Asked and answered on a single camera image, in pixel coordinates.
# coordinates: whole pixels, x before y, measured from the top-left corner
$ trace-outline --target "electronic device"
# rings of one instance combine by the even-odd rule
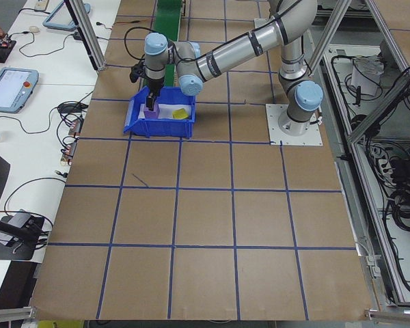
[[[88,3],[84,3],[83,6],[88,14],[91,6]],[[74,31],[76,29],[76,25],[63,1],[44,20],[43,25],[48,29],[61,29],[64,31]]]
[[[44,217],[19,212],[0,220],[0,260],[30,260],[44,233]]]
[[[25,105],[38,82],[36,70],[2,68],[0,70],[0,111],[16,113]]]
[[[0,38],[0,63],[6,62],[12,49],[15,47],[16,41],[9,37]]]
[[[48,5],[49,0],[37,0],[33,7],[33,10],[35,10],[36,12],[45,12]]]

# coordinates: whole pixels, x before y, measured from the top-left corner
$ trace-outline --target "white paper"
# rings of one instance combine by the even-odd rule
[[[145,118],[144,117],[144,108],[146,108],[146,104],[141,104],[139,108],[138,118]],[[165,118],[175,120],[173,118],[173,112],[177,111],[178,109],[185,109],[187,114],[191,116],[191,106],[190,105],[167,105],[167,104],[159,104],[159,116],[158,118]]]

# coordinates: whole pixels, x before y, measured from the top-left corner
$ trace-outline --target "gray floor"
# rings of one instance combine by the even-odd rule
[[[26,0],[0,0],[0,27],[8,31]]]

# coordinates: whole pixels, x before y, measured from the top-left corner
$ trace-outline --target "purple object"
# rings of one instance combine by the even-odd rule
[[[154,103],[154,105],[153,105],[153,111],[151,111],[151,110],[149,109],[149,107],[144,107],[143,112],[144,112],[144,117],[145,117],[145,118],[151,118],[151,119],[156,120],[156,119],[158,118],[158,116],[159,116],[159,105],[158,105],[158,102],[155,101],[155,103]]]

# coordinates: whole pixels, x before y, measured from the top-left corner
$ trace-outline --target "metal bracket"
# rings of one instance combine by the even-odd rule
[[[0,323],[15,320],[35,318],[36,307],[22,307],[21,309],[0,310]]]
[[[287,135],[278,126],[278,118],[281,113],[287,110],[287,104],[276,105],[266,104],[267,124],[269,126],[269,139],[272,145],[284,146],[322,146],[322,137],[320,136],[318,124],[310,125],[304,135],[293,137]],[[317,121],[313,114],[312,122]]]

